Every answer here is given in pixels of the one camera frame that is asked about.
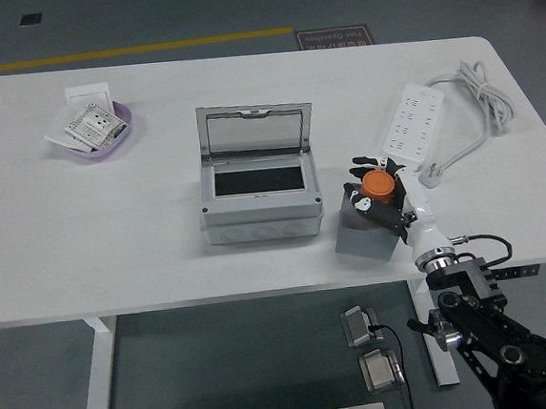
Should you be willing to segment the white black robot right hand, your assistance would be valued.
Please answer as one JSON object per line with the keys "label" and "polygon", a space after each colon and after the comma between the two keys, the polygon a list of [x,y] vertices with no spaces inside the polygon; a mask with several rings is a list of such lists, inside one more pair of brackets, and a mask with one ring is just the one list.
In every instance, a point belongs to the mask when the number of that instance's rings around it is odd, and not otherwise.
{"label": "white black robot right hand", "polygon": [[[429,273],[455,263],[454,245],[437,229],[433,209],[415,172],[389,157],[359,156],[353,163],[350,173],[360,182],[346,183],[344,191],[359,215],[392,231],[409,245],[417,270]],[[391,202],[380,201],[374,192],[362,189],[365,176],[371,172],[385,174],[394,181]]]}

